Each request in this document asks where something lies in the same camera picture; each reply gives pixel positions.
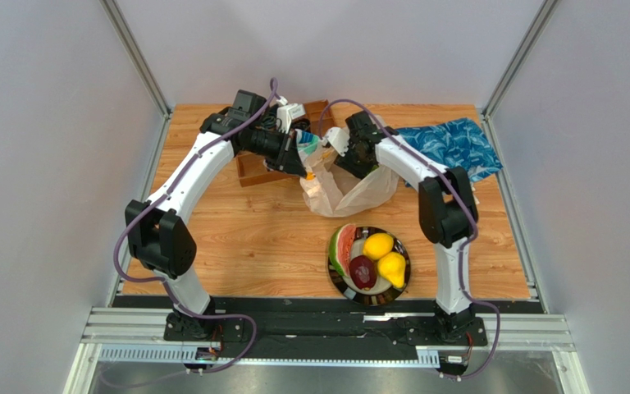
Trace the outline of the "yellow fake pear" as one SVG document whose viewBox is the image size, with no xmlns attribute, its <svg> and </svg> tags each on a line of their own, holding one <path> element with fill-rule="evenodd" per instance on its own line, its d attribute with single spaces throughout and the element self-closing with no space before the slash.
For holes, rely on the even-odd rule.
<svg viewBox="0 0 630 394">
<path fill-rule="evenodd" d="M 395 288 L 404 287 L 405 270 L 406 259 L 398 252 L 391 251 L 377 261 L 378 274 Z"/>
</svg>

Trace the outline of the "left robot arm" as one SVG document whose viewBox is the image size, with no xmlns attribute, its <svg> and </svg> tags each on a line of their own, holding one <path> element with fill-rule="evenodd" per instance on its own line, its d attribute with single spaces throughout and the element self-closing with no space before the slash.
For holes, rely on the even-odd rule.
<svg viewBox="0 0 630 394">
<path fill-rule="evenodd" d="M 187 223 L 215 176 L 246 151 L 262 157 L 277 172 L 305 177 L 296 148 L 295 120 L 307 113 L 272 92 L 267 98 L 245 90 L 220 112 L 209 115 L 196 141 L 168 180 L 145 201 L 132 200 L 125 209 L 122 232 L 130 256 L 153 273 L 171 297 L 164 337 L 168 341 L 215 341 L 226 317 L 194 271 L 198 247 Z"/>
</svg>

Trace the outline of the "dark red fake apple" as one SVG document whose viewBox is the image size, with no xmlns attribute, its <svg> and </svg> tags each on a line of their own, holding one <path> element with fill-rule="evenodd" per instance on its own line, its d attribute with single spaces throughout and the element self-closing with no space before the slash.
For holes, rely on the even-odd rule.
<svg viewBox="0 0 630 394">
<path fill-rule="evenodd" d="M 349 278 L 358 289 L 369 291 L 377 284 L 376 265 L 365 255 L 354 257 L 349 263 Z"/>
</svg>

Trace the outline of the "fake watermelon slice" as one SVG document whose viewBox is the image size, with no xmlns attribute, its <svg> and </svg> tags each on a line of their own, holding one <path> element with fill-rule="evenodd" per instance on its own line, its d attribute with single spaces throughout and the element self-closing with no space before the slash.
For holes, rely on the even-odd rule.
<svg viewBox="0 0 630 394">
<path fill-rule="evenodd" d="M 349 276 L 349 261 L 352 246 L 356 239 L 357 226 L 347 223 L 339 227 L 331 236 L 329 244 L 329 262 L 342 276 Z"/>
</svg>

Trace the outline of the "translucent white plastic bag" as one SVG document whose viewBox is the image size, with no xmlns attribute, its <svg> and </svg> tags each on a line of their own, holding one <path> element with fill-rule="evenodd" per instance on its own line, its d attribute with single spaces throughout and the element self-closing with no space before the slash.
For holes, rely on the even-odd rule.
<svg viewBox="0 0 630 394">
<path fill-rule="evenodd" d="M 378 167 L 361 180 L 336 166 L 338 157 L 334 149 L 320 144 L 302 160 L 308 175 L 299 184 L 312 213 L 327 218 L 349 217 L 384 204 L 397 191 L 399 175 L 388 167 Z"/>
</svg>

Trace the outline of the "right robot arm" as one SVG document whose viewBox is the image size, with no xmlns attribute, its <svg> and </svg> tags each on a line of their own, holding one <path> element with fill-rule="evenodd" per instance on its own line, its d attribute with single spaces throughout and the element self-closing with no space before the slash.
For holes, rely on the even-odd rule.
<svg viewBox="0 0 630 394">
<path fill-rule="evenodd" d="M 418 221 L 434 245 L 437 311 L 430 323 L 441 341 L 465 337 L 475 319 L 469 294 L 469 245 L 477 237 L 478 212 L 467 172 L 437 163 L 412 147 L 392 128 L 361 111 L 332 127 L 326 142 L 336 164 L 362 177 L 379 165 L 402 177 L 418 193 Z"/>
</svg>

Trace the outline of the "yellow fake lemon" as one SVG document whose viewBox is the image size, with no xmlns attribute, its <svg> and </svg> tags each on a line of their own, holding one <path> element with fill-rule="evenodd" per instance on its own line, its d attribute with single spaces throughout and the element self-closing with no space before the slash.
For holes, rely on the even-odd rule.
<svg viewBox="0 0 630 394">
<path fill-rule="evenodd" d="M 393 250 L 394 243 L 394 238 L 388 233 L 372 234 L 363 242 L 362 254 L 370 260 L 377 261 Z"/>
</svg>

